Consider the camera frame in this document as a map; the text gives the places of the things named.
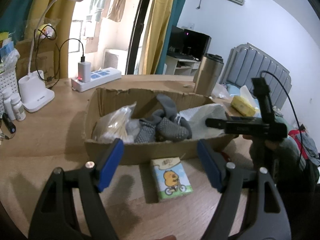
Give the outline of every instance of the stainless steel tumbler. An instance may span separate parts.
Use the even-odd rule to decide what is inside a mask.
[[[210,96],[223,68],[223,58],[218,55],[205,54],[194,77],[194,93]]]

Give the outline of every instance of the bed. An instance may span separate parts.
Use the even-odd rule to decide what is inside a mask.
[[[289,70],[268,54],[250,43],[241,44],[232,49],[227,65],[220,78],[220,84],[231,84],[238,88],[246,85],[253,92],[252,77],[260,76],[262,70],[273,73],[284,85],[289,93],[291,77]],[[287,96],[277,80],[268,74],[263,74],[270,87],[271,101],[274,106],[281,109]]]

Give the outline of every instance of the screw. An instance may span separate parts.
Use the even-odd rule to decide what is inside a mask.
[[[267,168],[265,168],[265,167],[261,167],[261,168],[259,169],[259,171],[260,171],[262,174],[267,174],[267,173],[268,173],[268,170],[267,170]]]
[[[233,170],[236,167],[236,165],[234,163],[231,163],[231,162],[227,163],[226,166],[227,166],[228,169],[231,169],[231,170]]]
[[[55,168],[54,170],[53,170],[53,173],[54,174],[60,174],[62,172],[62,168]]]
[[[91,169],[94,167],[94,162],[86,162],[85,167]]]

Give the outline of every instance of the charging cable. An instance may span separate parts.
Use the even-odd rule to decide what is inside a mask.
[[[46,27],[50,27],[50,28],[53,29],[53,31],[54,31],[54,36],[53,36],[53,37],[48,36],[46,33],[44,33],[44,29],[45,29]],[[57,49],[58,49],[58,52],[59,52],[58,69],[57,69],[57,72],[54,73],[54,76],[53,76],[53,77],[50,76],[50,77],[47,77],[46,79],[44,79],[44,78],[41,77],[41,75],[40,75],[40,73],[39,73],[39,70],[38,70],[38,67],[37,67],[37,56],[38,56],[38,52],[39,52],[39,45],[40,45],[45,39],[49,39],[49,40],[51,40],[51,41],[54,41],[55,39],[57,39],[57,32],[56,32],[55,28],[54,28],[53,26],[51,26],[50,24],[45,25],[41,30],[38,29],[38,31],[40,32],[40,34],[39,34],[39,37],[38,37],[37,46],[35,46],[35,51],[36,51],[35,67],[36,67],[38,76],[39,76],[39,78],[40,78],[42,81],[51,82],[53,78],[56,78],[57,75],[59,75],[57,82],[55,82],[55,84],[53,84],[52,86],[48,87],[48,89],[52,89],[52,88],[58,83],[58,81],[60,80],[60,73],[61,73],[61,70],[60,70],[60,66],[61,66],[60,59],[61,59],[61,48],[62,48],[62,46],[63,46],[67,41],[69,41],[69,40],[77,40],[77,41],[79,41],[79,42],[81,43],[81,46],[82,46],[82,57],[81,57],[81,59],[80,59],[81,62],[84,62],[84,61],[85,61],[85,57],[84,57],[84,46],[83,46],[83,43],[81,42],[81,40],[76,39],[76,38],[67,39],[66,41],[64,41],[64,42],[61,44],[60,47],[58,47],[58,45],[57,45],[57,43],[56,43],[55,45],[56,45],[56,47],[57,47]],[[36,30],[34,30],[34,35],[33,35],[33,36],[34,36],[34,40],[36,39],[36,38],[35,38],[35,36],[36,36],[35,34],[36,34]],[[41,35],[44,35],[45,38],[40,41],[40,36],[41,36]]]

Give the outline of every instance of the white lamp base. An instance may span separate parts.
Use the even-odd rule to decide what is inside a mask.
[[[39,74],[44,78],[42,70],[39,70]],[[30,113],[38,111],[54,99],[54,92],[45,87],[45,83],[39,78],[37,71],[20,78],[18,83],[22,104]]]

